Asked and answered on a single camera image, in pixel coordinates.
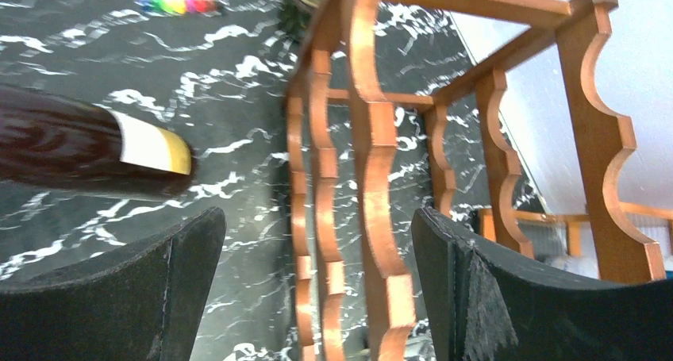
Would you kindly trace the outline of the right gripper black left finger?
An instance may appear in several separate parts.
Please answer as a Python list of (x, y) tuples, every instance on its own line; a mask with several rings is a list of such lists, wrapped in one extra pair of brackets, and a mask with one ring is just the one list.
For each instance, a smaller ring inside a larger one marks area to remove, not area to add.
[(188, 360), (226, 234), (211, 207), (94, 258), (1, 284), (4, 360)]

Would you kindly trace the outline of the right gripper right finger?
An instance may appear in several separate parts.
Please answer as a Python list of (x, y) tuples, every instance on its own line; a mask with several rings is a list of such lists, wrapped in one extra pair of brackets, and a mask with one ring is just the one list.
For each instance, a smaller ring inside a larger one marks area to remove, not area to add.
[(669, 360), (672, 283), (621, 285), (530, 259), (416, 210), (414, 256), (439, 360)]

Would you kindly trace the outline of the gold capped wine bottle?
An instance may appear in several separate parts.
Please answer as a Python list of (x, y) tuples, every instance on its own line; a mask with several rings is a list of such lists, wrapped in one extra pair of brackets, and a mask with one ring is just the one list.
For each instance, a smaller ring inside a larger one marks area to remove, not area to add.
[(1, 177), (106, 198), (174, 198), (198, 163), (177, 134), (42, 90), (1, 85)]

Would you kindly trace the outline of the green wine bottle white label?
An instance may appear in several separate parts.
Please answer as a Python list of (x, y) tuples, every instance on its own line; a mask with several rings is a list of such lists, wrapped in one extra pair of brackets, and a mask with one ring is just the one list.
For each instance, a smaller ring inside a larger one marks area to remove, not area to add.
[(300, 43), (310, 19), (323, 0), (283, 0), (279, 10), (279, 28), (295, 43)]

